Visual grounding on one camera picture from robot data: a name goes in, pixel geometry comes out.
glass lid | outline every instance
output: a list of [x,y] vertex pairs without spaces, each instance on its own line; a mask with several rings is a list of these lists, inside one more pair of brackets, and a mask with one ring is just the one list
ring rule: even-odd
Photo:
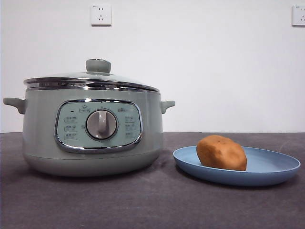
[[27,90],[55,90],[55,89],[97,89],[117,91],[153,91],[158,89],[141,82],[110,74],[111,63],[102,59],[86,61],[87,72],[61,73],[41,78],[31,78],[24,81]]

pot body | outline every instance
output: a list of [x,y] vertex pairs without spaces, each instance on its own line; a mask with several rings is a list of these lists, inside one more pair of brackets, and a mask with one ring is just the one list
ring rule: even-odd
[[[142,117],[142,137],[132,148],[69,152],[56,137],[58,111],[62,104],[84,99],[134,103]],[[151,164],[163,146],[160,93],[108,90],[29,90],[25,96],[23,155],[35,169],[59,176],[89,177],[118,174]]]

table surface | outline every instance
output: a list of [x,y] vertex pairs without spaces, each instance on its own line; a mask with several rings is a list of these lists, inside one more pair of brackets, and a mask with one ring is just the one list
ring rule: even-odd
[[178,168],[173,151],[208,135],[165,133],[163,152],[144,169],[68,178],[31,169],[22,134],[1,134],[1,228],[305,228],[305,133],[221,133],[300,160],[297,175],[268,187],[220,185]]

pot handle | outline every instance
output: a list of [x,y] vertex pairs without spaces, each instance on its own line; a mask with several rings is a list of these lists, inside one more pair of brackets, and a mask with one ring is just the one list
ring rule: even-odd
[[17,98],[4,98],[3,103],[6,105],[14,106],[18,109],[18,112],[22,115],[25,114],[25,100]]
[[172,106],[175,106],[176,102],[174,100],[169,101],[161,101],[161,112],[164,114],[167,110],[167,108],[170,108]]

electrical socket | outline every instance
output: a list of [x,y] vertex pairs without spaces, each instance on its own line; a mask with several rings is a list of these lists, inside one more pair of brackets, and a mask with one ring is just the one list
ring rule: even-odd
[[305,6],[292,7],[292,25],[305,26]]
[[91,25],[111,25],[111,5],[91,6]]

